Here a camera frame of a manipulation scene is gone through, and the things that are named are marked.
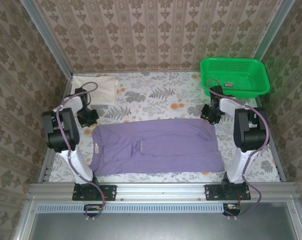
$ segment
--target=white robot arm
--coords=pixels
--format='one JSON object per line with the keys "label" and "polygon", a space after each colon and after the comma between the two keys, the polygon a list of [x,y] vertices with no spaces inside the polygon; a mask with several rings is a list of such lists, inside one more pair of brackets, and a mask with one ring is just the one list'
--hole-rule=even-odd
{"label": "white robot arm", "polygon": [[[83,108],[83,103],[81,100],[80,96],[76,96],[74,98],[71,98],[70,101],[63,106],[63,109],[71,109],[72,113],[73,113],[73,117],[74,115],[80,111]],[[74,177],[75,177],[75,182],[77,184],[86,184],[86,182],[81,179],[71,168],[69,161],[68,161],[68,150],[62,150],[61,152],[57,152],[57,154],[59,154],[61,157],[63,157],[63,159],[66,161],[66,163],[69,165]],[[71,151],[71,163],[72,165],[75,167],[75,169],[77,169],[77,171],[81,174],[81,176],[83,178],[85,178],[86,180],[88,180],[89,182],[92,181],[93,179],[93,172],[92,170],[89,168],[88,164],[86,163],[81,150],[79,148],[79,145],[76,144],[75,145],[75,149]]]}
{"label": "white robot arm", "polygon": [[221,115],[234,118],[233,140],[235,155],[230,169],[224,174],[221,184],[206,185],[206,200],[243,200],[251,199],[245,174],[250,168],[258,150],[269,141],[266,129],[266,111],[263,107],[250,107],[224,96],[220,85],[210,88],[211,103],[204,105],[201,118],[210,124],[217,124]]}

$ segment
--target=ventilation slot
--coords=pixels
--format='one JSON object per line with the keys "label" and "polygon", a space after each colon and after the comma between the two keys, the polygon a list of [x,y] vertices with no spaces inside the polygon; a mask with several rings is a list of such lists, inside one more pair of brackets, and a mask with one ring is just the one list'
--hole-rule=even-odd
{"label": "ventilation slot", "polygon": [[[83,203],[40,203],[37,214],[49,213],[84,213]],[[223,213],[222,203],[109,203],[104,207],[104,213]]]}

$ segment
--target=purple t-shirt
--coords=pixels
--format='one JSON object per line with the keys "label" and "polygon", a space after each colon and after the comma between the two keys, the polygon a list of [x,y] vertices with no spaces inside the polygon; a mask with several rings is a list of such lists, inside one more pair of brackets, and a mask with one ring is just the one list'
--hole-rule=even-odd
{"label": "purple t-shirt", "polygon": [[224,171],[215,128],[203,119],[98,125],[92,138],[96,176]]}

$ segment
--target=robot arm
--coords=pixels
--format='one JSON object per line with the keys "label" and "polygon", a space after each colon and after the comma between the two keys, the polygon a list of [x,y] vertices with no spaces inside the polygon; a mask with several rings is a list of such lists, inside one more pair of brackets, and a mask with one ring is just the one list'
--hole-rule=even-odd
{"label": "robot arm", "polygon": [[[219,95],[223,95],[220,85],[212,87],[211,90]],[[219,123],[221,116],[224,114],[228,114],[234,118],[233,140],[236,150],[231,167],[224,174],[221,185],[206,186],[206,188],[210,188],[207,191],[209,194],[206,194],[206,199],[236,200],[239,199],[239,196],[244,200],[246,197],[250,199],[250,192],[244,180],[244,175],[250,168],[254,157],[258,154],[258,152],[254,153],[254,151],[261,148],[266,141],[267,132],[265,124],[255,112],[238,101],[230,98],[221,98],[212,93],[210,93],[210,97],[210,106],[207,104],[204,106],[201,118],[207,120],[210,124]],[[255,107],[254,109],[264,119],[267,119],[266,111],[263,107]]]}
{"label": "robot arm", "polygon": [[[75,93],[84,92],[83,88],[77,88]],[[94,178],[92,170],[88,167],[80,149],[80,135],[74,115],[77,114],[77,119],[82,127],[91,126],[97,123],[99,118],[96,110],[90,110],[87,107],[88,98],[86,94],[71,98],[60,111],[60,119],[62,122],[64,133],[71,146],[71,164],[81,174],[81,176],[87,181],[91,182]],[[61,157],[64,158],[66,163],[70,165],[68,161],[68,147],[61,135],[61,131],[58,127],[56,119],[57,108],[52,111],[46,111],[42,114],[44,133],[47,146],[50,149],[54,149]],[[81,179],[73,170],[71,170],[75,177],[75,183],[79,185],[87,184]]]}

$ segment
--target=label on basket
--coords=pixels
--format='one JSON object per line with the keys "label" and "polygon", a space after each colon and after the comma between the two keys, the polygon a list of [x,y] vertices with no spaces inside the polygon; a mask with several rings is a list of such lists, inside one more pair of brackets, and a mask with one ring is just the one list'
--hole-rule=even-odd
{"label": "label on basket", "polygon": [[233,82],[225,82],[224,86],[225,87],[233,87]]}

